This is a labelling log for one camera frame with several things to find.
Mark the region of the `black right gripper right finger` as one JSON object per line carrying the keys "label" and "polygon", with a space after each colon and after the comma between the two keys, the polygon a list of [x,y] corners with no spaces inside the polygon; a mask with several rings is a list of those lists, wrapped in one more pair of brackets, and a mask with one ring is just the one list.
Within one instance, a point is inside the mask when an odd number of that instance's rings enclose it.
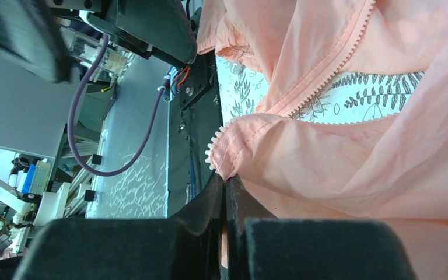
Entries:
{"label": "black right gripper right finger", "polygon": [[370,220],[279,219],[226,182],[230,279],[415,279],[397,235]]}

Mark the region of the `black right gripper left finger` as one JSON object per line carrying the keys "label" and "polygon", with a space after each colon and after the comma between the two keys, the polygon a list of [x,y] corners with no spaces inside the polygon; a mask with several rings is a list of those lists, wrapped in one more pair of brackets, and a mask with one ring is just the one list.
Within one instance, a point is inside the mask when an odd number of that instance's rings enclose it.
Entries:
{"label": "black right gripper left finger", "polygon": [[223,181],[167,219],[57,219],[38,233],[15,279],[219,279]]}

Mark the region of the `salmon pink hooded jacket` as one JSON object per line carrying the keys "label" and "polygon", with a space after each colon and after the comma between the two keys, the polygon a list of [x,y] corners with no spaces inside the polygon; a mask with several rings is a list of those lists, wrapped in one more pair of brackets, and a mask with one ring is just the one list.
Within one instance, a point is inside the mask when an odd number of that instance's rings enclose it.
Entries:
{"label": "salmon pink hooded jacket", "polygon": [[[204,1],[197,42],[269,86],[212,138],[212,170],[280,218],[386,222],[418,279],[448,279],[448,1]],[[399,113],[293,117],[344,72],[424,76]]]}

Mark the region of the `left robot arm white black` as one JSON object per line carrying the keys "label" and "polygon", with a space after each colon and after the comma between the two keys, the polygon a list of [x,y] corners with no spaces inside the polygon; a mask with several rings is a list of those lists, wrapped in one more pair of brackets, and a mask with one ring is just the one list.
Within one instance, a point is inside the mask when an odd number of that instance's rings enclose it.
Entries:
{"label": "left robot arm white black", "polygon": [[175,67],[197,56],[180,1],[0,1],[0,57],[47,81],[68,81],[73,59],[57,18],[82,20],[114,43]]}

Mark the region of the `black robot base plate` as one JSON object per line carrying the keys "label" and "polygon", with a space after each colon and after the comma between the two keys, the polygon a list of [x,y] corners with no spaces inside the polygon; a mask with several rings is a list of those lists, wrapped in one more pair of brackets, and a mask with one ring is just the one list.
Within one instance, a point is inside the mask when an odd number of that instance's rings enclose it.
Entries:
{"label": "black robot base plate", "polygon": [[223,124],[216,57],[199,55],[170,102],[167,214],[198,195],[211,176],[205,151]]}

